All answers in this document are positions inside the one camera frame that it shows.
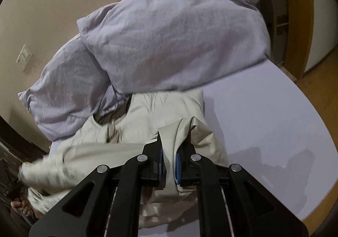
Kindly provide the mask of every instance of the beige cloth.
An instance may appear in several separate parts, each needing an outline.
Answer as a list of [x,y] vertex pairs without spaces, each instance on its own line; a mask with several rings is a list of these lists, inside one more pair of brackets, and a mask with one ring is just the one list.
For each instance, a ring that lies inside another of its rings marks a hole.
[[143,190],[139,226],[156,226],[177,219],[196,203],[195,191],[177,185],[174,171],[177,149],[189,130],[197,153],[208,157],[215,164],[229,165],[224,148],[206,127],[202,106],[201,90],[133,95],[125,116],[108,126],[102,126],[108,131],[101,129],[93,132],[111,135],[114,143],[78,144],[83,136],[86,137],[83,140],[90,140],[91,134],[81,130],[81,135],[61,143],[58,152],[53,155],[22,165],[20,176],[23,182],[35,190],[44,189],[52,194],[42,196],[30,190],[32,206],[46,213],[97,166],[123,165],[128,159],[141,154],[144,145],[153,142],[159,133],[167,170],[166,184],[163,189]]

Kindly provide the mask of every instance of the switch plate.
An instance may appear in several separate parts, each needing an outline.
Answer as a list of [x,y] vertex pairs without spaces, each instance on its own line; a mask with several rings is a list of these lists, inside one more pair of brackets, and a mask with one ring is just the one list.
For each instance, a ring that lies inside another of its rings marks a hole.
[[22,71],[25,70],[31,57],[32,57],[32,53],[30,52],[26,44],[24,44],[20,51],[18,59],[16,60],[17,64],[21,66]]

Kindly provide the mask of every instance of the silver bolt head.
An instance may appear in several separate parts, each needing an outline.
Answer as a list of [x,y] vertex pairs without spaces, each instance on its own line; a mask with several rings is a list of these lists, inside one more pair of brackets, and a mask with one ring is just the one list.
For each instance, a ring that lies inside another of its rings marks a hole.
[[230,168],[233,172],[239,172],[242,170],[242,167],[239,164],[232,164]]
[[108,170],[108,167],[106,165],[100,165],[97,167],[97,172],[98,173],[104,173]]
[[137,160],[139,162],[145,162],[146,160],[148,160],[148,156],[141,154],[141,155],[137,156]]
[[191,158],[193,161],[195,161],[195,162],[197,162],[197,161],[199,161],[200,159],[202,159],[202,157],[201,157],[199,154],[193,154],[192,156],[190,156],[190,158]]

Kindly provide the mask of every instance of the lavender pillow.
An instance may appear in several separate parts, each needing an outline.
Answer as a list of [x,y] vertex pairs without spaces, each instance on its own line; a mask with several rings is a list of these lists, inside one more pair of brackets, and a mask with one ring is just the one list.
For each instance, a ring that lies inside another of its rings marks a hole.
[[80,35],[62,46],[40,79],[18,96],[51,141],[74,135],[92,114],[103,115],[123,101]]
[[118,92],[186,90],[266,59],[258,1],[121,0],[77,25]]

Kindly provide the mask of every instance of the mattress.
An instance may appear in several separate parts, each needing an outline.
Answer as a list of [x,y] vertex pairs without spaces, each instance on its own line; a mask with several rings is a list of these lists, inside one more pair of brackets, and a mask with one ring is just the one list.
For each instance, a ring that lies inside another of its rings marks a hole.
[[[303,220],[338,178],[338,155],[322,119],[272,62],[203,86],[205,118],[232,163],[241,164]],[[199,236],[198,207],[139,236]]]

